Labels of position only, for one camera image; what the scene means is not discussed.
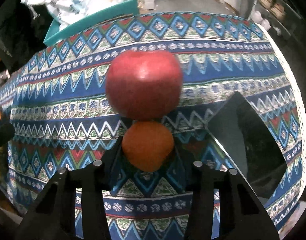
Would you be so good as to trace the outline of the metal shoe rack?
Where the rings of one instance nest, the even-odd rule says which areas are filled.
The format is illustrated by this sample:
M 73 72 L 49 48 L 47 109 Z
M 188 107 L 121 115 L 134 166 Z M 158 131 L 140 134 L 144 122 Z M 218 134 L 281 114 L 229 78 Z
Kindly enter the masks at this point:
M 297 13 L 287 0 L 254 0 L 248 18 L 273 29 L 278 36 L 290 37 L 296 28 Z

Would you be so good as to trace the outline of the dark red apple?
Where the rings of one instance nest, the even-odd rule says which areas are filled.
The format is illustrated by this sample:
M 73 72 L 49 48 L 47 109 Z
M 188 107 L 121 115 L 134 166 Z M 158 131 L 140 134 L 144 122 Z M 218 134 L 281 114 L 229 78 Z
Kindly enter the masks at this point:
M 161 118 L 180 100 L 183 72 L 168 51 L 125 51 L 106 74 L 105 92 L 112 108 L 133 120 Z

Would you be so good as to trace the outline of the blue patterned tablecloth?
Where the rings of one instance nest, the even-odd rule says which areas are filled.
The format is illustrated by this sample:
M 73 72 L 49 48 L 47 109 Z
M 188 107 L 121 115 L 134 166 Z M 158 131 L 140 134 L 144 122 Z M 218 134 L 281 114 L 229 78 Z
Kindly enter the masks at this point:
M 306 114 L 299 87 L 267 31 L 238 16 L 164 12 L 96 25 L 35 54 L 0 89 L 15 128 L 0 188 L 24 215 L 60 167 L 99 159 L 129 127 L 105 95 L 107 70 L 120 53 L 167 50 L 182 64 L 178 109 L 163 117 L 186 150 L 225 171 L 244 164 L 206 131 L 211 117 L 241 93 L 268 128 L 287 167 L 264 207 L 280 230 L 306 186 Z

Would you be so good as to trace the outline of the teal plastic bin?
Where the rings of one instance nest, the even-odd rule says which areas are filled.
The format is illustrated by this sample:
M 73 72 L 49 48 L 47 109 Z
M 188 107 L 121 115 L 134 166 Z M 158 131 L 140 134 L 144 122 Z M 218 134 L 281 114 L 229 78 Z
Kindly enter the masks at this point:
M 65 27 L 64 29 L 60 29 L 60 23 L 53 20 L 43 43 L 46 46 L 53 46 L 59 41 L 89 29 L 96 24 L 100 24 L 114 18 L 126 17 L 127 15 L 137 15 L 144 4 L 144 0 L 123 0 L 121 3 L 98 11 L 90 16 L 86 16 L 85 18 Z

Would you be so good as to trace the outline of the black tablet device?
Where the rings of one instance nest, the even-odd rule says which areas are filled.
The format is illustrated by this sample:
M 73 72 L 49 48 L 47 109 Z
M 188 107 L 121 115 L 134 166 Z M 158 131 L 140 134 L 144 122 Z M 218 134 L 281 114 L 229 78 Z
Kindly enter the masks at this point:
M 207 128 L 265 204 L 282 180 L 286 161 L 269 129 L 250 103 L 236 92 Z

